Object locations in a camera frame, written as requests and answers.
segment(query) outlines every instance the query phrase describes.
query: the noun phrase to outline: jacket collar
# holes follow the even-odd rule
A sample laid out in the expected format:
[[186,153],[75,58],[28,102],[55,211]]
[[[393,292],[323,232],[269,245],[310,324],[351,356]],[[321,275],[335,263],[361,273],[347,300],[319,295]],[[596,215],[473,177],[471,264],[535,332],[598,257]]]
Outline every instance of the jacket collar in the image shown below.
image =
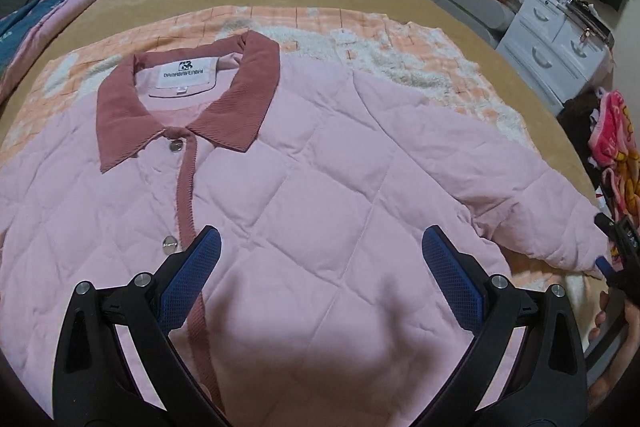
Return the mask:
[[197,48],[129,55],[98,88],[95,130],[100,170],[107,172],[165,132],[138,97],[135,75],[160,64],[241,53],[231,86],[186,128],[210,142],[246,152],[254,142],[280,79],[280,48],[248,31]]

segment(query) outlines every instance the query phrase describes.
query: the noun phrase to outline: white label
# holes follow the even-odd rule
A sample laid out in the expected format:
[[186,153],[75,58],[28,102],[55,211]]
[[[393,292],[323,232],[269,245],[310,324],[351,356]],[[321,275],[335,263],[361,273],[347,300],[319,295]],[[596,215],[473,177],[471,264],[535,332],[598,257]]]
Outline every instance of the white label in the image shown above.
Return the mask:
[[160,68],[157,88],[178,88],[186,92],[187,87],[200,86],[216,81],[217,58],[204,57],[192,58],[191,60],[178,60],[164,64]]

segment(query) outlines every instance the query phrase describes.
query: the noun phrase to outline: jacket sleeve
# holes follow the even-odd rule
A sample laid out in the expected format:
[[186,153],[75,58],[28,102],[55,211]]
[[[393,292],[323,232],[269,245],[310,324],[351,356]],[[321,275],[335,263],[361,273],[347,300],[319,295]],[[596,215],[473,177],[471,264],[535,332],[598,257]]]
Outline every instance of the jacket sleeve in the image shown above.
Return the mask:
[[365,73],[354,87],[386,134],[469,209],[482,237],[572,271],[607,255],[597,209],[537,152],[416,89]]

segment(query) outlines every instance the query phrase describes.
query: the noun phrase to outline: quilted jacket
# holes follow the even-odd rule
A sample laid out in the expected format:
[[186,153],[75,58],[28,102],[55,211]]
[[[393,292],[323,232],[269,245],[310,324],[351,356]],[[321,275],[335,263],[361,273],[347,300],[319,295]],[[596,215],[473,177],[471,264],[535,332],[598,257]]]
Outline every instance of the quilted jacket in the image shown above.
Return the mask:
[[0,208],[0,346],[49,412],[74,286],[124,285],[165,238],[217,227],[220,261],[170,338],[237,427],[418,416],[471,341],[422,258],[431,225],[490,274],[510,275],[498,245],[578,271],[607,250],[596,209],[534,152],[254,32],[125,58],[2,168]]

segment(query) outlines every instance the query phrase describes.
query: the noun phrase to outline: drawer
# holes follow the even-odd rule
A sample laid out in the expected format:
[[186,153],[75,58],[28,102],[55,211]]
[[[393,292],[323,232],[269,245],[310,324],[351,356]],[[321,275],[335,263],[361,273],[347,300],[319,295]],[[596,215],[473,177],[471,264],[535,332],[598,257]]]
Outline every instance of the drawer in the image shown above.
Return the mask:
[[549,42],[556,38],[566,18],[553,0],[524,0],[518,15],[529,20],[537,28],[538,35]]
[[511,53],[524,60],[558,97],[566,102],[587,83],[586,78],[567,60],[557,55],[536,35],[536,29],[524,18],[516,19],[502,39]]
[[554,116],[557,116],[558,113],[562,111],[562,102],[560,102],[556,94],[549,89],[542,79],[537,76],[536,68],[517,53],[514,53],[512,49],[504,44],[504,40],[498,45],[497,51],[513,66],[521,79],[524,80],[527,86],[542,100],[542,103],[546,105],[546,108],[548,108]]
[[590,79],[609,51],[605,43],[595,36],[587,37],[584,42],[580,42],[583,31],[583,28],[571,20],[565,20],[554,40],[554,48]]

